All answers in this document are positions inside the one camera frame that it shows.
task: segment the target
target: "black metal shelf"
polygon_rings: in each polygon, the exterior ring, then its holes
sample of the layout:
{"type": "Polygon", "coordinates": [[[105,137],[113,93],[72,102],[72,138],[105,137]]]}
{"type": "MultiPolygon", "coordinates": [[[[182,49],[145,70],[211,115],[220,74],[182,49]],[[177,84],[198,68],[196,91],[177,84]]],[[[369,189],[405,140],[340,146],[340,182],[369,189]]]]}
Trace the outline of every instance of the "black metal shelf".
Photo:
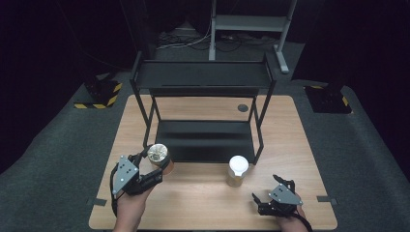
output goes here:
{"type": "Polygon", "coordinates": [[[256,164],[263,149],[261,125],[272,96],[273,61],[169,62],[143,60],[138,53],[132,68],[131,85],[146,124],[143,145],[146,147],[154,115],[159,120],[156,143],[162,143],[174,161],[229,162],[241,155],[256,164]],[[140,97],[148,90],[153,103],[147,113],[140,97]],[[260,115],[256,98],[268,90],[260,115]],[[157,106],[159,97],[229,97],[252,98],[246,121],[163,120],[157,106]],[[251,126],[256,125],[259,148],[255,154],[251,126]]]}

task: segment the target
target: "small hole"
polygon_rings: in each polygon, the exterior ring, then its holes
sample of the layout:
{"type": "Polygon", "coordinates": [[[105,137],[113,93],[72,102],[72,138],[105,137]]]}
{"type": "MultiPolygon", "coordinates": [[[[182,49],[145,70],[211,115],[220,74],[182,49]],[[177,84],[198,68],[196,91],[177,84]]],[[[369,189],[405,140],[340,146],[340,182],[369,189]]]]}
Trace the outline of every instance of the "small hole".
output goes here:
{"type": "Polygon", "coordinates": [[[241,111],[241,112],[247,112],[249,110],[249,108],[245,104],[239,104],[238,105],[238,110],[241,111]]]}

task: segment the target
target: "black shelf surface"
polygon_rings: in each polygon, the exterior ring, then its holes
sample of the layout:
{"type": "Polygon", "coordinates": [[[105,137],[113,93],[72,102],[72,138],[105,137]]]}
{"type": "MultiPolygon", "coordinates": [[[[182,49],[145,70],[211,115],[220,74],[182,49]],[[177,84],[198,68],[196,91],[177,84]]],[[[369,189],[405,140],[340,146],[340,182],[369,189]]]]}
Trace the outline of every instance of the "black shelf surface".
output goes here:
{"type": "Polygon", "coordinates": [[[144,61],[135,85],[155,96],[257,95],[269,89],[272,79],[265,62],[162,62],[144,61]]]}
{"type": "Polygon", "coordinates": [[[166,144],[177,162],[229,163],[234,156],[254,161],[250,124],[246,121],[162,120],[156,143],[166,144]]]}

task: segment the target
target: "human hand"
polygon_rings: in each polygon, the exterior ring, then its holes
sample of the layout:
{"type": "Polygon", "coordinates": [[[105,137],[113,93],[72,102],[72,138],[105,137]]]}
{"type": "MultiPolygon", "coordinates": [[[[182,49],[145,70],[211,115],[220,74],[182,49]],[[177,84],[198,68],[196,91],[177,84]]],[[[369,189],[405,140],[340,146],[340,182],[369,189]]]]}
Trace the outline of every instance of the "human hand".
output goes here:
{"type": "MultiPolygon", "coordinates": [[[[295,214],[299,214],[301,217],[307,218],[302,206],[300,205],[296,207],[295,214]]],[[[276,219],[282,232],[308,232],[305,225],[295,217],[276,217],[276,219]]]]}
{"type": "Polygon", "coordinates": [[[118,199],[114,232],[136,231],[145,211],[145,202],[153,189],[154,187],[134,196],[124,193],[118,199]]]}

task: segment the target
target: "metal rack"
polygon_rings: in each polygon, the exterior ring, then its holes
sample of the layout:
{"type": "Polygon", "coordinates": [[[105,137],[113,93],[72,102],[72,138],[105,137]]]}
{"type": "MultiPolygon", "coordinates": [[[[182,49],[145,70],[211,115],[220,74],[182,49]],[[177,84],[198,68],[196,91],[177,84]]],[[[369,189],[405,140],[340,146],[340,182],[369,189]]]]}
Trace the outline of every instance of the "metal rack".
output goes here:
{"type": "Polygon", "coordinates": [[[215,35],[217,30],[281,32],[278,45],[274,46],[282,73],[289,73],[282,49],[289,30],[297,0],[291,0],[287,16],[251,16],[217,14],[217,0],[212,1],[211,44],[209,60],[216,59],[215,35]]]}
{"type": "Polygon", "coordinates": [[[164,144],[174,161],[229,162],[241,154],[256,164],[263,149],[261,125],[276,81],[273,61],[265,55],[263,61],[169,62],[135,59],[130,82],[146,125],[143,146],[154,116],[158,118],[156,143],[164,144]],[[152,98],[149,113],[140,97],[141,90],[152,98]],[[256,99],[267,90],[260,114],[256,99]],[[157,98],[225,97],[251,99],[247,120],[167,120],[163,119],[157,98]],[[259,148],[255,154],[250,123],[257,129],[259,148]]]}

